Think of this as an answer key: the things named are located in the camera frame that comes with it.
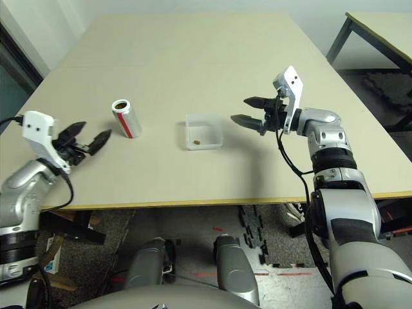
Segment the red stripe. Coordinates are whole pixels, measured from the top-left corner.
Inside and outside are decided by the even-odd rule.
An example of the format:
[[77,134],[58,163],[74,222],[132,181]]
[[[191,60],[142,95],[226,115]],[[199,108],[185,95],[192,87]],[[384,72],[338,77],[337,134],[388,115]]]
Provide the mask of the red stripe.
[[121,113],[117,113],[117,117],[120,120],[120,123],[123,126],[124,131],[126,132],[126,135],[128,138],[133,138],[133,136],[131,135],[131,132],[129,130],[129,127],[126,124],[126,121],[124,121],[123,115]]
[[283,273],[277,274],[278,276],[309,276],[312,275],[311,272],[292,272],[292,273]]
[[124,278],[110,278],[110,282],[124,282]]
[[412,230],[412,227],[406,227],[404,229],[394,230],[393,233],[397,234],[397,233],[403,233],[403,232],[410,232],[411,230]]

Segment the black metal table frame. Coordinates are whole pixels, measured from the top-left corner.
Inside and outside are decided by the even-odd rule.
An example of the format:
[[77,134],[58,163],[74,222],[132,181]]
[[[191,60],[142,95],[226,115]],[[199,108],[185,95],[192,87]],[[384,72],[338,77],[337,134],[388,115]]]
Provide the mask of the black metal table frame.
[[[412,75],[412,63],[403,58],[403,56],[399,55],[396,51],[392,50],[380,39],[370,34],[363,27],[359,26],[350,17],[346,18],[341,30],[339,31],[331,48],[326,54],[326,60],[331,65],[335,61],[337,55],[341,51],[343,45],[345,44],[346,40],[352,32],[355,32],[357,35],[362,37],[366,42],[371,44],[374,48],[376,48],[383,55],[385,55],[390,61],[395,63],[401,69],[402,72]],[[388,132],[412,131],[412,126],[408,125],[410,122],[412,122],[412,112],[408,113],[394,126],[385,127],[385,129]]]
[[63,233],[86,243],[103,245],[106,235],[88,227],[92,211],[77,211],[73,221],[51,212],[40,215],[40,227],[54,233]]

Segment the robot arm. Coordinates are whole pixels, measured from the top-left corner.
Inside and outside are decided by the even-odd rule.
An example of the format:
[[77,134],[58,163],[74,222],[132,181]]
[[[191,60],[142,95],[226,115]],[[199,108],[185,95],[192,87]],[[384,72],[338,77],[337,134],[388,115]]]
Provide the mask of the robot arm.
[[75,136],[85,122],[72,124],[52,140],[55,121],[37,111],[27,111],[23,118],[23,136],[38,159],[29,161],[2,186],[0,195],[0,299],[2,306],[27,303],[30,291],[42,300],[44,286],[32,275],[38,271],[35,255],[41,202],[59,175],[68,179],[72,165],[88,153],[94,155],[108,140],[111,131],[102,132],[90,145],[76,143]]
[[[303,87],[291,66],[274,85],[276,98],[245,100],[265,110],[264,120],[245,115],[232,119],[261,135],[282,128],[285,134],[296,131],[307,137],[315,190],[306,224],[310,222],[308,228],[328,240],[334,308],[408,308],[412,272],[377,240],[380,214],[357,169],[340,117],[331,111],[298,108]],[[282,101],[285,97],[290,98],[289,105]]]

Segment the table leg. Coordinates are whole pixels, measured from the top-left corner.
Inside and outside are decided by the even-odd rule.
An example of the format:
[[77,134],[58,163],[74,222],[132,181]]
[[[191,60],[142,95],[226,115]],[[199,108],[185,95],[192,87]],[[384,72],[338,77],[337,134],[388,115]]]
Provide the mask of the table leg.
[[343,45],[345,44],[346,40],[349,37],[349,34],[351,33],[351,24],[352,20],[349,18],[346,18],[341,30],[337,34],[336,39],[334,40],[332,46],[330,47],[328,53],[326,54],[326,60],[332,64],[338,53],[341,51]]
[[412,131],[412,126],[409,126],[412,122],[412,111],[410,111],[404,118],[398,121],[394,126],[385,126],[387,132],[405,132]]

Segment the black cable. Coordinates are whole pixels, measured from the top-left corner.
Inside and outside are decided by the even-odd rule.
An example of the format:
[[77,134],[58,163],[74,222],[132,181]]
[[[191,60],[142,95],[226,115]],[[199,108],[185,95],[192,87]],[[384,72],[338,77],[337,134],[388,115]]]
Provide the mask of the black cable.
[[13,121],[13,120],[18,122],[21,125],[23,123],[23,116],[9,117],[9,118],[0,120],[0,126],[2,124],[5,124],[6,122]]
[[299,179],[302,181],[303,186],[304,186],[304,193],[306,195],[306,210],[305,210],[305,216],[304,216],[304,233],[306,236],[306,240],[308,242],[309,250],[312,255],[312,259],[314,260],[314,263],[319,270],[319,273],[322,275],[322,278],[326,282],[326,285],[328,285],[328,288],[334,294],[333,291],[333,283],[332,283],[332,277],[326,267],[326,263],[323,261],[321,252],[319,251],[319,248],[317,247],[314,236],[312,234],[312,228],[311,228],[311,218],[310,218],[310,198],[309,198],[309,189],[308,189],[308,184],[302,177],[304,174],[310,174],[313,171],[308,171],[305,173],[302,173],[291,161],[291,159],[288,157],[286,154],[285,148],[283,147],[281,138],[283,136],[283,131],[281,132],[279,136],[279,132],[276,129],[275,130],[276,134],[276,142],[277,146],[280,150],[280,153],[285,160],[285,162],[289,165],[289,167],[293,170],[293,172],[299,177]]
[[41,212],[56,211],[57,209],[60,209],[60,208],[63,208],[65,206],[69,205],[73,201],[75,193],[74,193],[73,186],[71,184],[69,175],[66,172],[64,172],[63,170],[61,170],[61,176],[66,181],[67,185],[69,186],[70,199],[66,203],[64,203],[60,206],[52,207],[52,208],[49,208],[49,209],[43,209]]
[[41,275],[43,276],[44,283],[46,285],[46,291],[47,291],[47,309],[50,309],[52,307],[52,285],[50,284],[49,277],[47,276],[46,271],[44,268],[40,265],[39,266],[39,271]]
[[174,277],[176,277],[176,278],[180,278],[180,279],[184,279],[184,280],[188,280],[188,281],[193,281],[193,282],[196,282],[196,283],[200,283],[201,285],[208,285],[208,286],[211,286],[211,287],[213,287],[213,288],[219,288],[218,286],[212,285],[211,283],[206,283],[206,282],[199,281],[199,280],[195,280],[195,279],[192,279],[192,278],[189,278],[189,277],[185,277],[185,276],[181,276],[181,275],[176,275],[176,274],[172,274],[172,273],[168,273],[168,275],[174,276]]

